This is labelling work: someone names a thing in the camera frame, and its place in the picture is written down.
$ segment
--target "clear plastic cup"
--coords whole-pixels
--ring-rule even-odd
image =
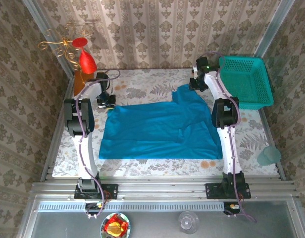
[[[195,233],[200,225],[198,216],[194,212],[186,211],[179,216],[180,230],[186,234]]]
[[[280,151],[274,146],[267,146],[258,155],[257,162],[262,166],[272,165],[281,159]]]

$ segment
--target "light green cup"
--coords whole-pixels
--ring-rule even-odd
[[[257,162],[262,166],[272,165],[281,159],[280,151],[274,146],[267,146],[258,155]]]

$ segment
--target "blue cloth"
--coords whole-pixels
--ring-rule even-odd
[[[222,159],[205,101],[188,85],[172,100],[108,111],[100,159]]]

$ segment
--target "metal base plate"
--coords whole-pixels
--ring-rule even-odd
[[[107,191],[110,195],[109,200],[116,200],[118,194],[118,185],[117,184],[101,184],[103,191]],[[83,199],[83,200],[102,200],[101,193],[97,192],[81,192],[78,185],[75,187],[74,199]]]
[[[207,199],[236,199],[235,193],[227,195],[221,188],[221,183],[206,183],[205,191]],[[238,194],[242,194],[243,198],[251,198],[251,191],[248,183],[244,189],[237,188]]]

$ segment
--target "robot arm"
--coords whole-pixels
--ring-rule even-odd
[[[211,72],[211,73],[207,73],[204,77],[204,82],[206,83],[206,85],[208,86],[208,88],[210,89],[213,97],[215,100],[219,100],[216,105],[219,102],[227,102],[229,105],[232,107],[232,111],[233,111],[233,106],[230,105],[230,102],[228,100],[228,97],[231,98],[232,95],[227,91],[227,89],[225,88],[220,75],[218,75],[217,77],[215,76],[216,72]],[[212,116],[212,119],[215,117],[216,119],[219,120],[220,115],[214,115]],[[229,131],[231,133],[231,136],[233,138],[232,143],[230,142],[230,135],[229,135]],[[225,174],[229,174],[229,173],[234,173],[234,169],[233,169],[233,155],[232,155],[232,147],[233,150],[236,152],[236,141],[235,141],[235,127],[231,127],[229,128],[229,124],[226,123],[223,125],[223,127],[221,125],[219,125],[219,127],[217,127],[217,132],[218,135],[220,137],[221,140],[221,145],[222,145],[222,152],[223,152],[223,160],[224,160],[224,168],[223,168],[223,172]],[[238,156],[237,153],[235,153],[235,173],[238,174],[242,169],[238,160]]]
[[[105,91],[107,82],[94,82],[98,79],[107,78],[108,76],[106,74],[98,73],[96,79],[90,80],[85,84],[85,88],[82,90],[84,94],[80,93],[72,99],[64,100],[65,126],[72,136],[79,163],[79,178],[74,193],[75,199],[100,200],[102,199],[103,193],[101,192],[103,189],[112,191],[112,194],[113,191],[117,191],[117,184],[102,184],[100,186],[101,181],[94,161],[92,148],[92,132],[95,127],[92,102],[96,99],[98,107],[100,108],[112,108],[115,105],[115,95],[109,95]],[[78,111],[81,116],[83,128],[81,128],[82,126],[79,123]]]
[[[190,78],[190,90],[210,89],[214,99],[212,123],[217,128],[220,137],[224,168],[221,183],[208,183],[206,195],[208,199],[236,198],[235,192],[240,192],[244,198],[251,198],[249,185],[245,183],[240,166],[235,141],[235,125],[240,116],[238,113],[239,100],[225,88],[218,67],[210,66],[206,57],[197,59],[193,67],[194,78]]]

